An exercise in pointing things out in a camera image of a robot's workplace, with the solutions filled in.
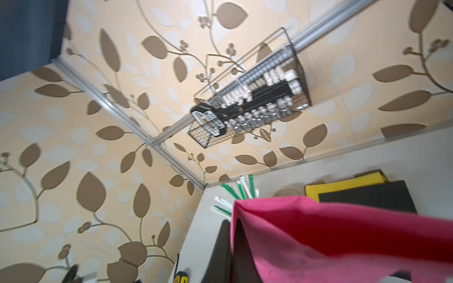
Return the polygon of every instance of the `yellow tape measure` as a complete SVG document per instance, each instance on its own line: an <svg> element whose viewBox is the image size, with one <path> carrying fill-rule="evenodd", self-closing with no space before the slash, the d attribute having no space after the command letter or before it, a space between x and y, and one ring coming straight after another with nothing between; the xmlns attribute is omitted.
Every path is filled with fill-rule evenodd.
<svg viewBox="0 0 453 283"><path fill-rule="evenodd" d="M189 277L187 276L187 273L184 271L179 271L174 280L173 283L189 283Z"/></svg>

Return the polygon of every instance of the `brown leaf print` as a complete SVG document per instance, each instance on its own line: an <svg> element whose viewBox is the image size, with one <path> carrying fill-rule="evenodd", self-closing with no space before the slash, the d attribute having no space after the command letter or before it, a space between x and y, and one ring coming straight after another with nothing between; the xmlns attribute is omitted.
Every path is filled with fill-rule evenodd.
<svg viewBox="0 0 453 283"><path fill-rule="evenodd" d="M63 249L61 252L58 253L58 259L65 259L69 255L68 249Z"/></svg>
<svg viewBox="0 0 453 283"><path fill-rule="evenodd" d="M38 78L48 82L61 82L63 80L60 75L47 67L41 67L31 72Z"/></svg>
<svg viewBox="0 0 453 283"><path fill-rule="evenodd" d="M156 58L164 59L167 57L167 47L157 36L149 36L142 41L143 47Z"/></svg>
<svg viewBox="0 0 453 283"><path fill-rule="evenodd" d="M398 124L381 128L381 132L384 135L384 137L388 139L393 138L395 136L399 136L401 134L407 134L413 131L417 131L425 127L426 127L425 125L421 124Z"/></svg>
<svg viewBox="0 0 453 283"><path fill-rule="evenodd" d="M118 249L120 250L122 260L136 267L142 265L148 255L145 245L137 241L125 243Z"/></svg>
<svg viewBox="0 0 453 283"><path fill-rule="evenodd" d="M46 269L36 264L20 263L0 269L0 282L38 283Z"/></svg>
<svg viewBox="0 0 453 283"><path fill-rule="evenodd" d="M143 218L149 210L151 204L151 196L148 188L144 184L140 184L134 197L134 213L140 218Z"/></svg>
<svg viewBox="0 0 453 283"><path fill-rule="evenodd" d="M186 79L187 77L186 63L184 63L184 61L180 57L176 57L175 60L173 61L173 70L179 82L182 82Z"/></svg>
<svg viewBox="0 0 453 283"><path fill-rule="evenodd" d="M157 245L161 248L165 246L167 240L169 239L169 236L170 236L170 224L167 221L159 233L159 237L157 238Z"/></svg>
<svg viewBox="0 0 453 283"><path fill-rule="evenodd" d="M204 103L206 101L206 99L194 98L193 101L195 102L195 104L200 104L200 103Z"/></svg>
<svg viewBox="0 0 453 283"><path fill-rule="evenodd" d="M41 179L41 187L43 190L51 190L56 188L63 182L69 172L69 161L55 167L47 172Z"/></svg>
<svg viewBox="0 0 453 283"><path fill-rule="evenodd" d="M77 201L91 212L96 212L106 199L106 189L99 179L88 172L77 188Z"/></svg>
<svg viewBox="0 0 453 283"><path fill-rule="evenodd" d="M394 82L410 76L413 72L411 66L394 65L375 72L373 77L379 82Z"/></svg>
<svg viewBox="0 0 453 283"><path fill-rule="evenodd" d="M37 143L29 145L24 151L20 154L19 162L20 165L27 168L38 160L41 155L41 149Z"/></svg>
<svg viewBox="0 0 453 283"><path fill-rule="evenodd" d="M67 23L64 25L63 37L66 38L67 40L71 40L72 39L71 28L69 27L69 25Z"/></svg>
<svg viewBox="0 0 453 283"><path fill-rule="evenodd" d="M298 148L295 148L294 146L280 148L280 151L283 153L284 156L291 158L293 160L299 160L302 157L304 157L302 155L302 152Z"/></svg>
<svg viewBox="0 0 453 283"><path fill-rule="evenodd" d="M38 87L34 91L36 93L50 97L67 97L69 95L69 91L66 88L56 84L48 84L42 87Z"/></svg>
<svg viewBox="0 0 453 283"><path fill-rule="evenodd" d="M168 128L170 128L170 126L163 127L162 132L166 131Z"/></svg>
<svg viewBox="0 0 453 283"><path fill-rule="evenodd" d="M134 117L129 117L130 121L132 123L134 123L134 125L136 125L137 127L140 127L140 123L134 118Z"/></svg>
<svg viewBox="0 0 453 283"><path fill-rule="evenodd" d="M99 103L97 103L96 101L92 100L88 103L88 106L87 106L87 115L93 115L97 112L99 112L99 110L101 110L101 106L99 105Z"/></svg>
<svg viewBox="0 0 453 283"><path fill-rule="evenodd" d="M183 152L187 152L186 149L185 149L182 145L177 144L177 143L173 143L173 144L174 144L174 146L175 146L177 149L179 149L179 150L181 150L181 151L183 151Z"/></svg>
<svg viewBox="0 0 453 283"><path fill-rule="evenodd" d="M231 143L232 143L232 144L238 144L238 143L242 142L242 141L244 140L244 138L245 138L245 137L244 137L243 134L239 134L239 135L237 135L237 136L235 136L235 137L233 137L233 138L231 139Z"/></svg>
<svg viewBox="0 0 453 283"><path fill-rule="evenodd" d="M291 115L280 118L280 121L282 121L282 122L292 121L292 120L296 119L297 117L299 117L300 114L302 114L302 112L294 111L294 113L292 113Z"/></svg>
<svg viewBox="0 0 453 283"><path fill-rule="evenodd" d="M119 71L121 67L120 56L118 55L115 45L104 29L101 29L99 39L101 41L101 51L104 60L113 71Z"/></svg>
<svg viewBox="0 0 453 283"><path fill-rule="evenodd" d="M180 187L184 184L184 178L181 175L174 175L170 180L170 185Z"/></svg>
<svg viewBox="0 0 453 283"><path fill-rule="evenodd" d="M267 166L273 167L277 164L277 155L273 151L268 152L263 156L263 161Z"/></svg>
<svg viewBox="0 0 453 283"><path fill-rule="evenodd" d="M266 141L270 142L270 134L268 131L265 129L260 129L260 135L262 138L264 138Z"/></svg>
<svg viewBox="0 0 453 283"><path fill-rule="evenodd" d="M126 154L125 157L123 157L123 159L121 160L121 173L124 173L126 172L127 170L129 170L132 165L134 164L134 161L135 161L135 151L132 151L132 152L129 152L128 154Z"/></svg>
<svg viewBox="0 0 453 283"><path fill-rule="evenodd" d="M110 93L110 96L112 99L121 105L124 108L129 108L129 101L127 101L127 98L122 94L119 90L116 88L109 86L109 85L104 85L107 89L107 91Z"/></svg>
<svg viewBox="0 0 453 283"><path fill-rule="evenodd" d="M204 160L204 154L200 153L199 155L197 155L197 160L198 162L202 162Z"/></svg>
<svg viewBox="0 0 453 283"><path fill-rule="evenodd" d="M193 191L195 190L195 186L191 181L187 182L187 191L189 192L189 195L193 194Z"/></svg>
<svg viewBox="0 0 453 283"><path fill-rule="evenodd" d="M124 131L117 126L107 126L96 132L96 135L101 139L116 140L124 135Z"/></svg>
<svg viewBox="0 0 453 283"><path fill-rule="evenodd" d="M324 140L327 135L327 127L325 124L314 127L304 135L304 145L312 147L318 145Z"/></svg>
<svg viewBox="0 0 453 283"><path fill-rule="evenodd" d="M110 283L134 282L139 274L136 266L124 261L117 261L107 265L107 276Z"/></svg>
<svg viewBox="0 0 453 283"><path fill-rule="evenodd" d="M227 180L229 180L229 179L230 179L230 177L228 177L228 175L223 174L223 175L221 175L221 176L219 177L219 182L224 182L224 181L227 181Z"/></svg>
<svg viewBox="0 0 453 283"><path fill-rule="evenodd" d="M144 149L142 151L142 156L143 156L143 160L145 161L145 163L148 165L148 166L153 166L153 155L151 154L151 150L149 149Z"/></svg>
<svg viewBox="0 0 453 283"><path fill-rule="evenodd" d="M410 30L421 33L434 16L438 4L439 1L436 0L417 0L410 13Z"/></svg>
<svg viewBox="0 0 453 283"><path fill-rule="evenodd" d="M214 173L217 170L217 166L209 166L204 169L206 173Z"/></svg>
<svg viewBox="0 0 453 283"><path fill-rule="evenodd" d="M222 27L234 29L247 18L247 12L232 2L224 2L217 9L216 16Z"/></svg>
<svg viewBox="0 0 453 283"><path fill-rule="evenodd" d="M401 111L424 104L431 98L428 91L413 91L400 96L389 103L379 107L381 111Z"/></svg>
<svg viewBox="0 0 453 283"><path fill-rule="evenodd" d="M235 156L234 158L236 158L236 160L242 164L254 165L254 164L258 163L258 160L256 160L256 158L254 158L251 155L246 155L246 154L238 155L238 156Z"/></svg>
<svg viewBox="0 0 453 283"><path fill-rule="evenodd" d="M256 62L258 63L271 53L272 50L270 49L269 45L262 43L260 49L258 50L258 55L256 56Z"/></svg>
<svg viewBox="0 0 453 283"><path fill-rule="evenodd" d="M137 104L143 110L148 109L149 107L149 98L146 92L140 94L139 98L137 99Z"/></svg>

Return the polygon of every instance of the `hanging wire basket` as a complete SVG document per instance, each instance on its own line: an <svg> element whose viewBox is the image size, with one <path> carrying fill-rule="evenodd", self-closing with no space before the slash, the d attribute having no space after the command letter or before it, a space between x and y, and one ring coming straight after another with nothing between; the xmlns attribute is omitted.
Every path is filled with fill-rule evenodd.
<svg viewBox="0 0 453 283"><path fill-rule="evenodd" d="M196 119L190 125L188 134L202 147L207 148L235 136L251 133L254 129L311 106L304 69L284 28L278 29L250 50L237 61L237 65L253 58L263 46L282 36L287 40L283 46L220 91L216 91L214 86L228 79L231 71L236 69L236 64L194 95L196 101L203 103L191 109ZM206 94L210 94L206 101L199 98Z"/></svg>

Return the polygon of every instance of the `black wire basket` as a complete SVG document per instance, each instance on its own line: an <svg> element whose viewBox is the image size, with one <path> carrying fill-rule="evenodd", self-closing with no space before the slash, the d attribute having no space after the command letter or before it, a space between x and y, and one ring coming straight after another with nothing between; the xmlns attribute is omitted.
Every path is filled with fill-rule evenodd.
<svg viewBox="0 0 453 283"><path fill-rule="evenodd" d="M280 28L275 33L266 38L263 42L258 44L255 48L249 51L245 56L240 58L237 62L243 62L246 59L254 56L258 53L259 49L266 44L266 41L276 38L279 35L284 34L288 40L282 47L275 50L261 61L259 61L253 68L241 74L238 78L230 82L226 87L222 88L220 91L215 91L213 85L225 78L229 74L231 69L234 68L232 65L230 68L221 73L209 85L204 87L195 95L195 101L197 101L197 95L202 92L213 93L212 97L207 101L204 101L203 105L205 108L209 108L208 112L210 115L206 115L206 119L203 120L203 123L199 123L195 120L189 127L188 134L196 140L202 147L207 148L212 145L218 144L220 142L234 138L235 136L251 133L254 129L262 127L264 125L271 124L273 121L283 118L283 116L290 115L295 111L301 111L306 107L311 106L311 100L307 88L307 82L305 79L304 69L300 64L300 61L296 55L293 44L291 43L288 34L284 28ZM265 73L273 70L277 66L282 67L284 72L289 70L294 70L292 74L295 74L295 77L291 79L290 82L282 80L279 83L276 83L272 86L265 85ZM296 94L291 93L292 83L297 81L300 85L301 91L298 91ZM225 107L225 99L229 93L237 89L246 87L251 92L250 101L244 99L242 104L233 104L228 107ZM260 106L269 105L269 103L275 103L277 100L285 97L290 97L290 107L286 109L286 112L279 112L278 115L269 115L266 116L265 121L263 120L259 127L253 127L250 125L246 126L244 124L235 124L231 125L228 121L241 117L243 113L250 112L252 109L257 109Z"/></svg>

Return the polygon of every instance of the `wire basket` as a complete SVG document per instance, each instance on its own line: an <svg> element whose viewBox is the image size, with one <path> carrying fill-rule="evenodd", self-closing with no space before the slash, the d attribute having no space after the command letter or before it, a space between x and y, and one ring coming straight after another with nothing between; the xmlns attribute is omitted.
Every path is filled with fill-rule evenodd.
<svg viewBox="0 0 453 283"><path fill-rule="evenodd" d="M311 106L311 100L307 88L304 69L300 64L295 49L284 28L280 28L277 32L279 32L280 34L283 33L286 36L288 40L287 43L259 61L253 68L244 72L241 76L233 80L226 87L222 88L218 92L214 92L214 95L207 100L207 104L212 107L212 111L215 114L208 119L209 122L200 124L195 120L190 125L188 134L202 147L207 148L225 140L232 139L235 136L250 133L256 128L268 125L275 120L281 119L282 115L285 116L285 113L287 113L287 115L290 115L295 111L301 111L302 109ZM240 62L244 58L250 58L251 56L256 54L260 46L262 46L262 44L264 43L266 42L261 42L259 45L257 45L257 47L243 56L243 58L239 59L238 62ZM263 85L262 82L265 80L265 73L269 72L271 69L276 68L277 66L282 67L285 72L294 70L296 77L292 79L291 82L297 80L302 91L299 91L297 94L291 93L292 89L289 87L290 82L285 82L284 80L282 80L278 84L275 84L274 86ZM211 82L209 86L203 88L202 91L213 92L211 86L214 85L214 83L216 83L217 81L224 78L224 73L228 71L229 70L226 70L222 74L220 74ZM232 93L233 91L238 90L244 86L246 86L252 92L253 99L251 101L245 102L241 105L231 105L227 108L225 108L224 105L222 106L222 104L224 103L223 97L225 95ZM275 103L278 99L288 96L292 101L292 105L288 108L288 111L281 113L279 112L278 115L270 117L267 116L265 123L261 123L259 127L257 126L254 128L250 125L246 127L239 124L234 126L228 123L228 120L235 119L239 115L246 113L247 111L257 109L260 106L265 106L270 102ZM219 136L212 134L212 131L210 131L209 129L211 129L215 125L226 125L225 134Z"/></svg>

